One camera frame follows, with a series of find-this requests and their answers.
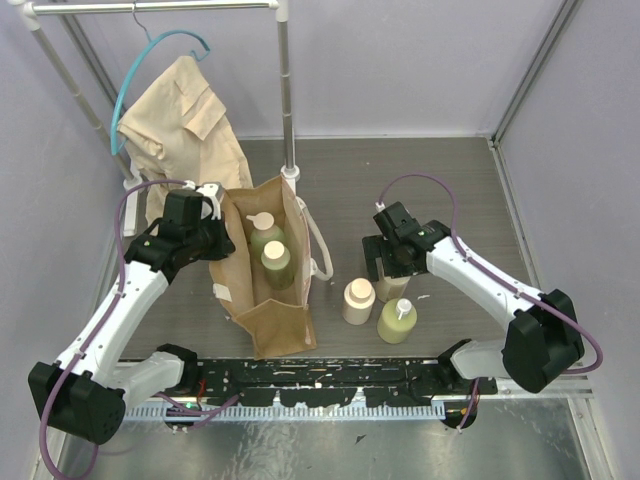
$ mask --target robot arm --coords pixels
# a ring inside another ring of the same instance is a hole
[[[151,305],[178,271],[196,260],[221,260],[235,251],[218,196],[207,184],[197,191],[172,190],[162,218],[137,237],[125,255],[126,285],[111,316],[78,361],[49,416],[49,425],[101,445],[117,431],[127,410],[170,387],[190,389],[197,377],[195,353],[164,345],[134,367],[116,372],[116,363]],[[157,235],[151,232],[158,229]],[[118,281],[93,317],[53,365],[36,364],[29,386],[40,415],[53,385],[70,365],[118,295]]]
[[[370,280],[378,280],[378,258],[386,276],[431,273],[473,299],[505,332],[498,341],[464,340],[447,350],[439,357],[447,376],[513,378],[525,390],[538,393],[584,355],[578,332],[520,296],[540,298],[575,320],[573,304],[564,293],[545,295],[518,282],[459,240],[463,255],[446,226],[437,221],[420,225],[399,202],[374,220],[382,235],[363,239]],[[518,294],[482,273],[469,257],[515,286]]]

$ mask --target green bottle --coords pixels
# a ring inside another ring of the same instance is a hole
[[[260,212],[257,215],[247,215],[247,220],[253,222],[254,227],[249,239],[253,258],[260,261],[262,251],[269,242],[278,241],[286,246],[284,232],[276,225],[273,215],[268,212]]]
[[[262,265],[267,282],[274,290],[286,290],[293,284],[291,253],[282,242],[272,241],[265,245],[262,252]]]
[[[378,335],[387,343],[404,342],[418,321],[418,313],[406,298],[390,300],[378,319]]]

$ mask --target blue hanger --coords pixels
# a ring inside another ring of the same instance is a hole
[[[188,30],[170,30],[161,35],[158,35],[155,39],[153,39],[149,43],[149,45],[147,45],[147,48],[145,48],[142,51],[142,53],[138,55],[138,58],[136,58],[136,61],[133,62],[133,65],[131,65],[131,68],[129,69],[127,76],[124,77],[124,82],[122,82],[122,88],[120,89],[120,93],[118,94],[118,99],[116,100],[116,105],[113,109],[113,117],[111,118],[111,155],[117,155],[118,152],[122,150],[122,147],[124,147],[124,144],[127,142],[127,140],[125,139],[120,145],[118,145],[117,126],[118,126],[118,121],[120,120],[120,112],[122,111],[122,103],[124,102],[124,97],[127,95],[127,90],[129,90],[129,85],[131,84],[131,80],[133,80],[133,76],[136,74],[136,71],[138,70],[138,67],[142,63],[142,60],[144,60],[144,57],[146,57],[149,54],[149,52],[153,50],[153,47],[155,47],[158,43],[160,43],[165,38],[170,37],[171,35],[177,35],[177,34],[189,35],[195,38],[196,40],[198,40],[200,44],[202,44],[202,47],[205,50],[202,56],[198,56],[195,50],[191,50],[191,55],[193,56],[193,58],[196,59],[196,61],[199,62],[203,60],[211,52],[211,48],[209,48],[209,45],[207,44],[207,42],[205,42],[205,40],[200,35],[198,35],[197,33],[190,32]]]

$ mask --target white bag handle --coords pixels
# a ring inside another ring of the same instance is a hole
[[[307,204],[304,203],[300,197],[296,197],[298,201],[298,205],[300,205],[300,209],[307,219],[307,224],[309,225],[309,230],[313,234],[320,247],[320,251],[322,252],[322,260],[324,261],[324,266],[327,272],[323,272],[318,268],[318,263],[312,258],[311,259],[311,275],[316,277],[318,280],[322,280],[323,282],[328,282],[333,277],[333,263],[331,262],[331,254],[329,253],[329,247],[327,247],[327,243],[324,241],[324,237],[322,233],[320,233],[320,229],[318,228],[318,224],[309,213],[309,208]]]

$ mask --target clothing rack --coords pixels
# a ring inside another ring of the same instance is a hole
[[[40,48],[44,51],[52,66],[60,75],[78,107],[84,113],[89,125],[96,131],[102,143],[111,155],[110,138],[104,125],[95,113],[91,104],[87,101],[82,90],[65,66],[64,62],[42,30],[38,17],[45,15],[81,15],[81,14],[115,14],[137,12],[172,12],[184,10],[223,10],[244,8],[266,8],[275,10],[278,25],[278,51],[280,56],[280,86],[282,95],[282,127],[284,131],[284,165],[282,174],[289,185],[295,191],[295,182],[300,177],[300,169],[295,162],[295,143],[293,131],[293,119],[291,116],[291,75],[289,71],[289,0],[177,0],[169,2],[124,2],[124,3],[95,3],[95,4],[43,4],[25,2],[25,0],[7,0],[16,7],[22,17],[25,26],[31,31]],[[116,165],[124,175],[126,189],[140,183],[137,171],[132,173],[125,159],[117,154],[113,156]]]

